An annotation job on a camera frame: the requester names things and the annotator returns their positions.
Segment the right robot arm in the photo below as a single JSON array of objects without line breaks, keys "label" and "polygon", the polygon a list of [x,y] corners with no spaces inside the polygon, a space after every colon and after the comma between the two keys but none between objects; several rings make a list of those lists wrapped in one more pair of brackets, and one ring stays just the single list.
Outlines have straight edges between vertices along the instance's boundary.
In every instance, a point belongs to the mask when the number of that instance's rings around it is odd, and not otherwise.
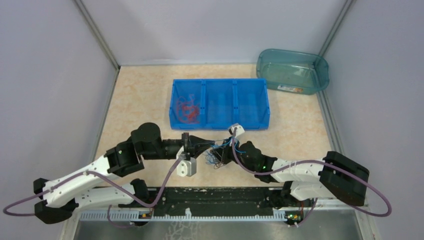
[{"label": "right robot arm", "polygon": [[343,203],[362,207],[365,203],[370,171],[337,151],[328,151],[315,162],[302,163],[263,154],[251,141],[229,140],[210,153],[217,162],[227,165],[241,163],[264,183],[283,183],[281,199],[287,206],[315,198],[336,198]]}]

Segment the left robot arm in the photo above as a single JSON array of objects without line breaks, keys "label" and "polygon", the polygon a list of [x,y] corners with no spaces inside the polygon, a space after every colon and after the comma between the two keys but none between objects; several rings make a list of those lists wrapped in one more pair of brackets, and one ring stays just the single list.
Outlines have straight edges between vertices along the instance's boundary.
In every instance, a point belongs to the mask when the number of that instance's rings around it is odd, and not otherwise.
[{"label": "left robot arm", "polygon": [[[91,208],[153,208],[177,166],[188,164],[187,175],[193,175],[196,158],[214,143],[188,132],[182,133],[179,139],[162,139],[157,124],[143,123],[126,141],[107,150],[87,166],[55,180],[35,180],[33,191],[41,201],[34,205],[34,215],[45,224],[56,224]],[[143,170],[144,160],[174,161],[157,193],[150,194],[142,179],[134,179],[122,186],[114,182]]]}]

